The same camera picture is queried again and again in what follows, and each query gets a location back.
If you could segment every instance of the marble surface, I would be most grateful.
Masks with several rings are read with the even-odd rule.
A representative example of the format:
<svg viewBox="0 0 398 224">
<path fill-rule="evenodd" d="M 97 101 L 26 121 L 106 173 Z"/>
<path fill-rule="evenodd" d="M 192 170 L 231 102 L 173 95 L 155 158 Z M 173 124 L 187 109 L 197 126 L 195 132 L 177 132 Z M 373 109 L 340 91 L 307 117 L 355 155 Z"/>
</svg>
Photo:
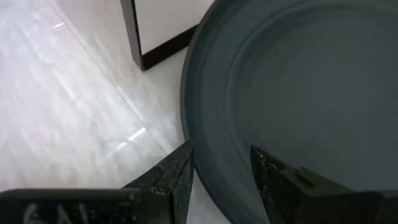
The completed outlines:
<svg viewBox="0 0 398 224">
<path fill-rule="evenodd" d="M 0 191 L 120 188 L 183 143 L 186 49 L 142 73 L 122 21 L 118 0 L 0 0 Z M 196 175 L 188 223 L 228 223 Z"/>
</svg>

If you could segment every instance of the white marble floor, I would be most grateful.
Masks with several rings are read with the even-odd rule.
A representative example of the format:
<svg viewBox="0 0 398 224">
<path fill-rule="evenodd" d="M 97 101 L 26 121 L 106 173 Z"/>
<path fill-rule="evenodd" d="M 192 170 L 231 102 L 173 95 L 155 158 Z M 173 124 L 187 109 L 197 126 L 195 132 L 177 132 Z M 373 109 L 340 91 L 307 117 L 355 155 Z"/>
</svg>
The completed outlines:
<svg viewBox="0 0 398 224">
<path fill-rule="evenodd" d="M 186 50 L 142 73 L 75 25 L 57 2 L 0 0 L 0 191 L 120 188 L 183 143 Z M 227 223 L 197 176 L 188 223 Z"/>
</svg>

